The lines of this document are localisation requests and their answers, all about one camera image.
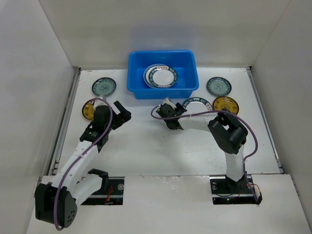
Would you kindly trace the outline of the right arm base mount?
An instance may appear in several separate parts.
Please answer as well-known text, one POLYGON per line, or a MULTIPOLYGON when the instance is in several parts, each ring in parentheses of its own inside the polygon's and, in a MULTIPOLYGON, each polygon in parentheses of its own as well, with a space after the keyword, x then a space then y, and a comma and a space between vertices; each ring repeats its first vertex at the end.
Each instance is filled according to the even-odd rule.
POLYGON ((254 183, 251 175, 248 181, 242 178, 238 182, 232 181, 226 176, 210 177, 210 187, 214 205, 259 205, 262 200, 262 192, 254 183))

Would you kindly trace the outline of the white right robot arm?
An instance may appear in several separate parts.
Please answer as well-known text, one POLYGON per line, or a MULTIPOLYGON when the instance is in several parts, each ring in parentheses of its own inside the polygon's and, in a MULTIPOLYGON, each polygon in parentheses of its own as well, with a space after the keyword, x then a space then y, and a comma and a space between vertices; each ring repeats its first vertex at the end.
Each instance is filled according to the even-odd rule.
POLYGON ((162 104, 156 113, 164 119, 171 130, 200 130, 212 134, 226 159, 226 187, 236 193, 243 188, 246 181, 243 166, 244 144, 248 131, 240 121, 229 113, 218 113, 216 116, 185 117, 186 109, 180 104, 162 104))

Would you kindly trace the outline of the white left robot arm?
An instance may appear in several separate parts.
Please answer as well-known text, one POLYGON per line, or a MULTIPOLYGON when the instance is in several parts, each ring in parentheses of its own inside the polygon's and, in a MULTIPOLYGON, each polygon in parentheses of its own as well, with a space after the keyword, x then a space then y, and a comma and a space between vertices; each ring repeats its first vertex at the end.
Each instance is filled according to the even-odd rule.
POLYGON ((73 154, 49 182, 40 183, 35 190, 36 219, 53 224, 58 231, 73 223, 78 206, 91 194, 109 189, 108 173, 89 165, 107 143, 110 132, 131 119, 131 112, 119 101, 114 102, 118 114, 107 101, 93 101, 94 119, 79 138, 73 154))

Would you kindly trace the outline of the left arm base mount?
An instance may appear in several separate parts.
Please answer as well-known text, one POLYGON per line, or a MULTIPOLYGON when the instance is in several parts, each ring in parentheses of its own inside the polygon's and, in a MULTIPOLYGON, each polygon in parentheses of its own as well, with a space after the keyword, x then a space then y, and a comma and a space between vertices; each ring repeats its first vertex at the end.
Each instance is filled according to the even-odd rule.
POLYGON ((125 177, 109 176, 107 172, 98 169, 92 169, 88 174, 97 175, 102 182, 100 189, 92 193, 82 205, 114 206, 123 204, 125 177))

